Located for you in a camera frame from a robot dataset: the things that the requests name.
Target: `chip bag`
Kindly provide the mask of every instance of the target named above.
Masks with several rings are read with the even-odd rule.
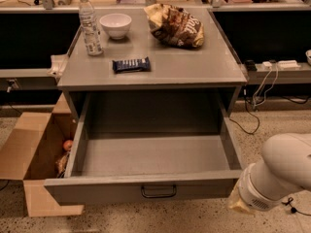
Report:
[[[183,8],[153,4],[144,8],[150,32],[163,44],[178,48],[198,48],[204,43],[202,22]]]

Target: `electrical cable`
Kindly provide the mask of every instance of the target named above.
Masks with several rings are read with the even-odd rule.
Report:
[[[246,89],[244,89],[243,92],[244,92],[244,106],[245,106],[245,111],[246,111],[249,115],[251,115],[252,117],[254,117],[254,118],[257,120],[258,125],[257,125],[257,127],[255,128],[255,130],[253,130],[253,131],[250,132],[250,131],[245,130],[245,129],[241,126],[241,124],[238,123],[236,120],[233,120],[233,119],[230,118],[230,121],[232,121],[232,122],[234,122],[235,124],[237,124],[237,125],[243,130],[243,132],[245,132],[246,134],[248,134],[248,135],[254,135],[254,134],[259,130],[259,127],[260,127],[260,119],[259,119],[259,117],[257,117],[257,116],[255,116],[254,114],[250,113],[250,111],[249,111],[249,109],[248,109],[248,107],[247,107],[248,101],[247,101],[247,99],[246,99]]]
[[[261,92],[262,92],[262,90],[263,90],[263,88],[264,88],[264,86],[265,86],[265,84],[264,84],[264,83],[265,83],[265,80],[267,79],[267,77],[268,77],[268,76],[270,75],[270,73],[272,72],[272,67],[270,68],[270,71],[268,72],[268,74],[264,77],[264,79],[263,79],[263,81],[262,81],[262,83],[261,83],[259,89],[253,94],[253,106],[254,106],[254,107],[259,106],[259,105],[262,105],[263,103],[265,103],[265,101],[266,101],[266,93],[274,87],[274,84],[276,83],[277,79],[279,78],[279,69],[278,69],[278,66],[277,66],[277,65],[275,66],[275,71],[276,71],[276,73],[275,73],[275,78],[274,78],[274,80],[273,80],[273,83],[272,83],[271,87],[270,87],[269,89],[267,89],[267,90],[264,92],[264,94],[263,94],[263,99],[262,99],[259,103],[256,103],[256,97],[257,97],[259,91],[260,91],[260,94],[261,94]]]
[[[9,182],[10,182],[10,180],[7,180],[7,183],[3,187],[0,188],[0,191],[2,191],[5,187],[7,187]]]
[[[284,99],[287,99],[287,100],[289,100],[289,101],[291,101],[291,102],[293,102],[293,103],[296,103],[296,104],[298,104],[298,105],[304,105],[304,104],[306,104],[306,103],[309,101],[309,99],[311,98],[311,95],[307,96],[307,98],[305,98],[305,99],[304,99],[303,101],[301,101],[301,102],[294,101],[293,99],[288,98],[288,97],[285,97],[285,96],[281,96],[281,97],[284,98]]]
[[[9,101],[8,98],[5,99],[4,104],[5,104],[5,103],[8,104],[13,110],[15,110],[16,112],[19,113],[19,115],[21,115],[22,112],[21,112],[20,110],[18,110],[17,108],[14,108],[14,107],[12,106],[12,104],[11,104],[10,102],[8,102],[8,101]]]
[[[311,214],[306,214],[306,213],[302,213],[301,211],[299,211],[297,208],[295,208],[293,205],[292,205],[292,201],[294,199],[292,197],[289,197],[288,199],[288,202],[282,202],[283,205],[285,206],[291,206],[291,213],[292,214],[295,214],[295,213],[298,213],[298,214],[302,214],[304,216],[311,216]]]
[[[256,97],[257,97],[258,93],[264,88],[264,86],[265,86],[264,83],[265,83],[266,79],[268,78],[268,76],[269,76],[271,73],[272,73],[272,68],[270,68],[270,71],[269,71],[269,72],[266,74],[266,76],[263,78],[263,80],[262,80],[262,82],[261,82],[259,88],[257,89],[257,91],[254,92],[254,94],[253,94],[253,105],[254,105],[254,107],[257,105],[257,103],[256,103]]]
[[[275,70],[276,70],[276,73],[275,73],[275,78],[273,80],[273,83],[271,85],[271,87],[269,89],[267,89],[264,94],[263,94],[263,100],[260,102],[260,103],[257,103],[256,106],[259,106],[259,105],[262,105],[265,101],[266,101],[266,93],[271,90],[273,87],[274,87],[274,84],[276,83],[278,77],[279,77],[279,69],[277,66],[275,66]]]

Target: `cardboard box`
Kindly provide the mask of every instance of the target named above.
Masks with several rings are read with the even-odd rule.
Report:
[[[84,211],[83,205],[59,206],[44,188],[45,179],[56,177],[54,163],[76,129],[69,108],[60,104],[52,113],[23,113],[0,150],[0,179],[23,181],[29,216],[73,216]]]

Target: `speckled floor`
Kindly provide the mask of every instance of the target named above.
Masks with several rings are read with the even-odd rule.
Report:
[[[262,143],[277,133],[310,133],[311,101],[297,105],[286,100],[266,102],[256,115],[260,127],[255,135],[245,134],[232,124],[242,154],[247,163],[260,159]],[[17,121],[18,113],[0,110],[0,148]],[[231,116],[252,131],[256,120],[238,102]],[[294,205],[311,214],[311,192],[293,195]],[[0,191],[0,232],[311,232],[311,217],[291,214],[290,208],[279,206],[267,213],[246,216],[230,211],[226,199],[195,201],[113,204],[86,207],[82,216],[27,216],[21,182],[10,182]]]

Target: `plastic bottle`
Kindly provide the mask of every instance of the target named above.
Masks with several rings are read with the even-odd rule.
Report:
[[[85,38],[88,55],[98,55],[103,52],[94,7],[88,0],[80,0],[79,17]]]

